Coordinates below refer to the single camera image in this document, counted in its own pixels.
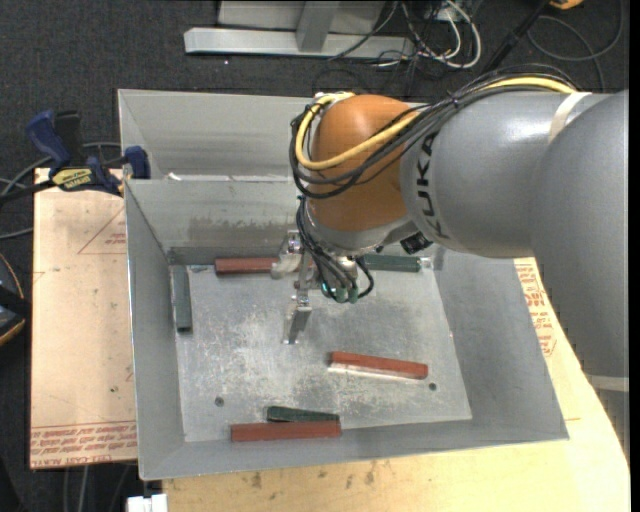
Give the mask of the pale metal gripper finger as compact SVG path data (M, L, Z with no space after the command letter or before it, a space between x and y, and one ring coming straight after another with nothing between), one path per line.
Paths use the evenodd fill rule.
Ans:
M271 266L271 277L283 279L299 269L302 260L302 243L298 232L288 232L278 250L277 261Z
M283 342L293 345L304 332L313 309L308 296L292 296L284 319Z

